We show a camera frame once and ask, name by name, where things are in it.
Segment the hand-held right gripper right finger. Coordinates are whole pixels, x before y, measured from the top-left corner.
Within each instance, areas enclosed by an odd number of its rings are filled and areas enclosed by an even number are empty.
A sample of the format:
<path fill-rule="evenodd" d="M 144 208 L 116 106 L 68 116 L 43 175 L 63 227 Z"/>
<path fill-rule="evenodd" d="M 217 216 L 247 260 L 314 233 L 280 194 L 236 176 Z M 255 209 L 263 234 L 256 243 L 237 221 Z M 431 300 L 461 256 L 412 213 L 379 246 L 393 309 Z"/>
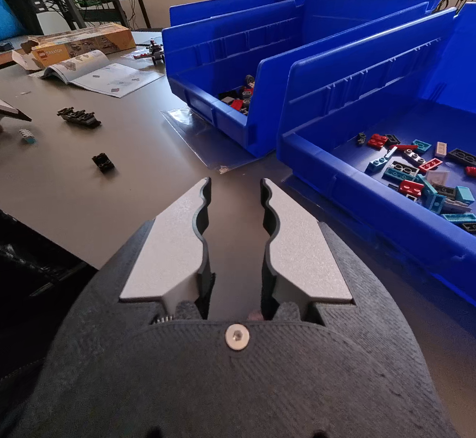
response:
<path fill-rule="evenodd" d="M 263 317 L 272 319 L 287 302 L 301 319 L 312 304 L 354 304 L 319 221 L 270 179 L 260 180 L 260 201 L 269 235 L 261 272 Z"/>

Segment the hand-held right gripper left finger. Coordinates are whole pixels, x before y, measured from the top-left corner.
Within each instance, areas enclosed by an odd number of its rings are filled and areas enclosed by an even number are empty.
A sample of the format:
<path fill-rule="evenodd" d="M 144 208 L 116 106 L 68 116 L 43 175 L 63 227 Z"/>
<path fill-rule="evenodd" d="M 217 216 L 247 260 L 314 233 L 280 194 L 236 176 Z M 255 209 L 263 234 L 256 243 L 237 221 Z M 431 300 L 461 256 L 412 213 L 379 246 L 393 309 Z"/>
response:
<path fill-rule="evenodd" d="M 211 178 L 200 179 L 153 220 L 119 295 L 122 303 L 160 302 L 167 313 L 192 302 L 207 319 L 215 276 L 203 237 Z"/>

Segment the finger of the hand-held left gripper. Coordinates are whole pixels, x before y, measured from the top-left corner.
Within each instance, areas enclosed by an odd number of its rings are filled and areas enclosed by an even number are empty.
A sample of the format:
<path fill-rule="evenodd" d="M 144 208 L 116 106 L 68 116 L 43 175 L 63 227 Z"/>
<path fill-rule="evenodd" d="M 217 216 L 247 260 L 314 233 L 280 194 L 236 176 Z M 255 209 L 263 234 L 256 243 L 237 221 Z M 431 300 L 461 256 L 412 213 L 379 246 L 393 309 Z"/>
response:
<path fill-rule="evenodd" d="M 24 114 L 22 111 L 13 107 L 5 101 L 0 100 L 0 119 L 2 120 L 3 118 L 32 122 L 32 119 L 26 114 Z"/>

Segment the long black brick assembly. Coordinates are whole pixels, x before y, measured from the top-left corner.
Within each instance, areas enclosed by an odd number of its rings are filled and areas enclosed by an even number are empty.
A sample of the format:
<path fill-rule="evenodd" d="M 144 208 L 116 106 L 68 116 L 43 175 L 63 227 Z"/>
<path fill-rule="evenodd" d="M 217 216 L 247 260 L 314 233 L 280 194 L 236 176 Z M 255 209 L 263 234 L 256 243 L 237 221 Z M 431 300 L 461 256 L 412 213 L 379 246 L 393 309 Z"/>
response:
<path fill-rule="evenodd" d="M 57 112 L 57 116 L 69 124 L 79 125 L 88 129 L 98 128 L 102 124 L 96 119 L 94 112 L 86 112 L 84 109 L 74 110 L 73 107 L 60 109 Z"/>

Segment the blue plastic storage bin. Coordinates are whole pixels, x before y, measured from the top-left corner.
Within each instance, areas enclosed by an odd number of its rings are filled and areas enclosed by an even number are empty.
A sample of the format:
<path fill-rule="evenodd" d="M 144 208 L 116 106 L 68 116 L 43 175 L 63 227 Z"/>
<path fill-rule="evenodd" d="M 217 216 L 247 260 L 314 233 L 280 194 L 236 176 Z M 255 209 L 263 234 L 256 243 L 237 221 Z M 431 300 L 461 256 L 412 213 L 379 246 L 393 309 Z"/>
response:
<path fill-rule="evenodd" d="M 171 91 L 261 157 L 276 148 L 291 67 L 298 61 L 430 15 L 441 0 L 288 0 L 162 32 Z M 255 78 L 248 116 L 218 94 Z"/>
<path fill-rule="evenodd" d="M 392 190 L 368 163 L 382 156 L 358 147 L 360 133 L 392 134 L 402 143 L 437 142 L 448 154 L 439 170 L 449 186 L 475 195 L 475 2 L 358 41 L 327 42 L 290 70 L 278 128 L 277 158 L 294 175 L 405 259 L 475 305 L 475 233 Z"/>
<path fill-rule="evenodd" d="M 170 26 L 244 11 L 288 0 L 206 0 L 170 7 Z"/>

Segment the blue panel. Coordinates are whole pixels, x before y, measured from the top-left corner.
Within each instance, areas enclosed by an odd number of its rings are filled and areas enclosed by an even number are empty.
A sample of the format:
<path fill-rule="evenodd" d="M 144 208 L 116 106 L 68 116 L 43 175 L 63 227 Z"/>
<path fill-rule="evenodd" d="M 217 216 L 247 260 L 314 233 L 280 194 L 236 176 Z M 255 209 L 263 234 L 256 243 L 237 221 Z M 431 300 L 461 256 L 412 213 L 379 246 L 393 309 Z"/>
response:
<path fill-rule="evenodd" d="M 0 40 L 26 35 L 26 29 L 17 19 L 8 3 L 0 0 Z"/>

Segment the cardboard toy set box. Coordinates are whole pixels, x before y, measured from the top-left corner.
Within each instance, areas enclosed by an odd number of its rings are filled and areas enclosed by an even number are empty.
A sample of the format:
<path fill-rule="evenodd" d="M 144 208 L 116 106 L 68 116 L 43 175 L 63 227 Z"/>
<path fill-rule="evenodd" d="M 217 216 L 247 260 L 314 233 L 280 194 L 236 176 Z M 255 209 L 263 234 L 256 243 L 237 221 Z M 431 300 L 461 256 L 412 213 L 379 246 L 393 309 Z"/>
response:
<path fill-rule="evenodd" d="M 38 71 L 94 50 L 109 55 L 135 47 L 129 28 L 107 23 L 52 35 L 29 36 L 20 49 L 11 52 L 11 58 L 25 70 Z"/>

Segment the instruction booklet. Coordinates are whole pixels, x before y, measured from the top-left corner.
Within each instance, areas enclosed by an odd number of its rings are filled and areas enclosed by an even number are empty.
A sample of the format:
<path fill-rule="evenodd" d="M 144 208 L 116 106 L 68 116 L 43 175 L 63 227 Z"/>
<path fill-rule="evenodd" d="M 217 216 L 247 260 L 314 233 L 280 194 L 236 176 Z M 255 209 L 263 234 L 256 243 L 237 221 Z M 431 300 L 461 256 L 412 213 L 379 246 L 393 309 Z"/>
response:
<path fill-rule="evenodd" d="M 61 61 L 30 76 L 39 79 L 56 77 L 65 84 L 122 98 L 162 78 L 156 70 L 139 70 L 119 63 L 110 63 L 99 50 Z"/>

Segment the small black brick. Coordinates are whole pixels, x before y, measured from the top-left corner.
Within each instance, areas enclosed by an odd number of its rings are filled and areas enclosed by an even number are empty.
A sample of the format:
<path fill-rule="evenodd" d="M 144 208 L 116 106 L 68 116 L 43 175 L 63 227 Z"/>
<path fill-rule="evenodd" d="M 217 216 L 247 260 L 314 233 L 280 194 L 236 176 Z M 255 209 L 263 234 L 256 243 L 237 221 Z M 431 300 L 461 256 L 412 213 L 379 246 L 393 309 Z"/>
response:
<path fill-rule="evenodd" d="M 115 165 L 104 152 L 93 156 L 92 161 L 94 162 L 98 170 L 103 174 L 115 169 Z"/>

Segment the flat clear plastic bag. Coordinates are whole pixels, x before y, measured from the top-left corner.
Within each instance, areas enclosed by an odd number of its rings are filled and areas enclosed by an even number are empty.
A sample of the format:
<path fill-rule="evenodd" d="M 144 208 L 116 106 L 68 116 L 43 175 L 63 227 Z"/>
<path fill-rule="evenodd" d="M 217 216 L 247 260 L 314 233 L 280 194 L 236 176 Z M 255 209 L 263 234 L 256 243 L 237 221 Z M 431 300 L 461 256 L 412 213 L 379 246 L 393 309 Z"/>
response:
<path fill-rule="evenodd" d="M 210 170 L 224 174 L 260 159 L 188 107 L 162 110 L 160 113 Z"/>

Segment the pile of mixed toy bricks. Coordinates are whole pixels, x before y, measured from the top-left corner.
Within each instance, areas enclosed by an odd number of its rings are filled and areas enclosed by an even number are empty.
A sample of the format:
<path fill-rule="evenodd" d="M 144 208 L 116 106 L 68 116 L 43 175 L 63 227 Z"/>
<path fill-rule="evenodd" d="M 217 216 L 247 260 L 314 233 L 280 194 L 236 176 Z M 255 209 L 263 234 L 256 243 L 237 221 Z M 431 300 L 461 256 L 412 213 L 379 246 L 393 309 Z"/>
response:
<path fill-rule="evenodd" d="M 464 168 L 464 175 L 475 179 L 475 155 L 461 149 L 448 151 L 446 143 L 437 142 L 434 157 L 425 159 L 422 155 L 431 144 L 419 139 L 402 144 L 392 134 L 367 137 L 360 132 L 354 142 L 357 147 L 379 151 L 379 157 L 366 166 L 367 174 L 380 174 L 393 191 L 475 237 L 475 194 L 465 185 L 447 185 L 450 171 L 441 169 L 443 160 L 451 160 Z"/>
<path fill-rule="evenodd" d="M 248 116 L 254 88 L 255 78 L 248 74 L 246 75 L 244 84 L 241 87 L 222 92 L 218 94 L 217 98 L 239 113 Z"/>

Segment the red and grey toy model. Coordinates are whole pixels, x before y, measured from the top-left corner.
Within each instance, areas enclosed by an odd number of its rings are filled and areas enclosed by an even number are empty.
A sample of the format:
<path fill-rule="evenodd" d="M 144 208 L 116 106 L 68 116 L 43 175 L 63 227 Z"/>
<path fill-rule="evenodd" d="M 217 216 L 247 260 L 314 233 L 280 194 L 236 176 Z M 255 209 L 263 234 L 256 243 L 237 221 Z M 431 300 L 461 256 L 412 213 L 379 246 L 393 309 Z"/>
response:
<path fill-rule="evenodd" d="M 140 49 L 132 53 L 134 60 L 150 59 L 154 65 L 157 62 L 165 64 L 163 44 L 158 43 L 154 38 L 151 38 L 148 43 L 138 43 L 136 46 Z"/>

